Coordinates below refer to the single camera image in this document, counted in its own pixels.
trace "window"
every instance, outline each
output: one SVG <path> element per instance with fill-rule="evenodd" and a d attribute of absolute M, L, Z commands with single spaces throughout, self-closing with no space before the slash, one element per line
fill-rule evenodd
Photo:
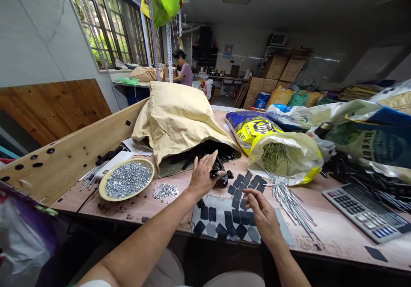
<path fill-rule="evenodd" d="M 114 67 L 116 59 L 147 65 L 140 8 L 130 0 L 85 1 L 91 23 L 88 22 L 83 1 L 73 0 L 73 4 L 98 66 L 104 68 L 104 63 L 93 34 L 110 68 Z"/>

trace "wooden table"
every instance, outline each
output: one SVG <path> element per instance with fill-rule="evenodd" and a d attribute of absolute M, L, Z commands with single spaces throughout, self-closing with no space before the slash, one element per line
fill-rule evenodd
<path fill-rule="evenodd" d="M 214 111 L 215 120 L 224 130 L 223 124 L 225 124 L 224 117 L 226 113 L 227 111 Z M 228 132 L 228 134 L 235 141 L 233 133 Z M 153 156 L 148 157 L 148 159 L 154 162 Z M 247 155 L 242 153 L 240 159 L 227 162 L 224 164 L 224 167 L 233 172 L 234 178 L 236 178 L 239 173 L 245 174 L 247 172 Z M 107 220 L 145 223 L 166 207 L 167 202 L 171 203 L 173 201 L 172 198 L 154 199 L 152 197 L 153 190 L 161 183 L 166 182 L 171 185 L 177 185 L 179 191 L 182 192 L 188 187 L 191 173 L 189 170 L 162 179 L 158 179 L 156 173 L 152 183 L 150 183 L 139 196 L 119 203 L 105 201 L 100 197 L 98 192 L 96 192 L 84 204 L 80 213 L 91 218 L 100 217 Z M 232 184 L 233 181 L 234 180 L 229 180 L 229 185 Z M 69 191 L 63 194 L 59 201 L 55 202 L 51 208 L 61 212 L 76 212 L 91 193 L 91 191 L 86 189 L 80 192 L 81 185 L 82 182 L 76 183 Z M 303 228 L 301 226 L 295 226 L 284 210 L 281 209 L 288 228 L 297 244 L 297 247 L 292 248 L 292 250 L 314 254 L 319 257 L 331 257 L 411 272 L 411 234 L 386 244 L 377 245 L 322 196 L 321 192 L 323 190 L 338 186 L 341 186 L 341 184 L 336 180 L 332 178 L 326 179 L 318 175 L 311 183 L 292 189 L 304 201 L 303 206 L 318 225 L 317 227 L 313 227 L 313 230 L 319 239 L 321 239 L 320 242 L 312 241 Z M 227 189 L 228 187 L 215 188 L 209 195 L 231 198 Z M 264 195 L 271 204 L 281 208 L 269 188 L 266 188 Z M 411 220 L 411 215 L 402 214 L 402 216 L 408 221 Z M 189 212 L 180 223 L 178 227 L 179 231 L 187 233 L 193 232 L 191 217 L 192 212 Z M 378 249 L 386 257 L 388 263 L 371 257 L 364 246 Z"/>

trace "paper bag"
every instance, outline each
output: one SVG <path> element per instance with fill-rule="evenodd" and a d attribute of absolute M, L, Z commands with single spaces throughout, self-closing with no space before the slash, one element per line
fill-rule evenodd
<path fill-rule="evenodd" d="M 131 73 L 131 78 L 138 78 L 139 82 L 156 81 L 157 73 L 155 68 L 138 66 Z M 163 69 L 160 69 L 160 79 L 163 79 Z"/>
<path fill-rule="evenodd" d="M 241 157 L 240 148 L 215 122 L 204 93 L 181 84 L 150 82 L 150 98 L 131 136 L 149 138 L 159 178 L 183 171 L 190 159 L 188 151 L 202 143 L 215 142 L 219 153 L 234 151 L 235 157 Z"/>

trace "bowl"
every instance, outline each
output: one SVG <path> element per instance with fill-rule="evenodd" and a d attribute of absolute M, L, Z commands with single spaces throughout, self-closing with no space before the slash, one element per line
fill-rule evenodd
<path fill-rule="evenodd" d="M 148 168 L 150 168 L 150 170 L 151 170 L 150 180 L 147 182 L 147 184 L 141 190 L 139 190 L 137 193 L 134 193 L 130 196 L 127 196 L 127 197 L 124 197 L 124 198 L 112 198 L 112 197 L 108 196 L 107 193 L 106 193 L 106 185 L 107 185 L 108 178 L 111 177 L 111 174 L 113 173 L 113 171 L 115 171 L 118 167 L 120 167 L 124 164 L 130 163 L 130 162 L 133 162 L 133 161 L 137 162 L 137 163 L 141 163 L 143 165 L 146 165 Z M 108 200 L 108 201 L 126 200 L 126 199 L 129 199 L 129 198 L 134 197 L 137 194 L 141 193 L 151 183 L 151 181 L 153 180 L 153 177 L 154 177 L 154 165 L 153 165 L 152 162 L 150 162 L 149 160 L 147 160 L 145 158 L 132 158 L 132 159 L 129 159 L 127 161 L 121 162 L 120 164 L 117 164 L 109 172 L 107 172 L 104 175 L 104 177 L 101 179 L 100 186 L 98 187 L 98 192 L 100 193 L 100 196 L 103 199 Z"/>

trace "yellow bag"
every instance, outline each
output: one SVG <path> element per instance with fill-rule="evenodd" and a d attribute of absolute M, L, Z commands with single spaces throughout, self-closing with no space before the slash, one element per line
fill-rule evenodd
<path fill-rule="evenodd" d="M 284 89 L 281 85 L 278 86 L 276 90 L 273 91 L 271 94 L 270 99 L 267 103 L 267 108 L 273 104 L 284 104 L 287 105 L 288 102 L 291 100 L 292 96 L 294 95 L 295 91 L 291 89 Z"/>

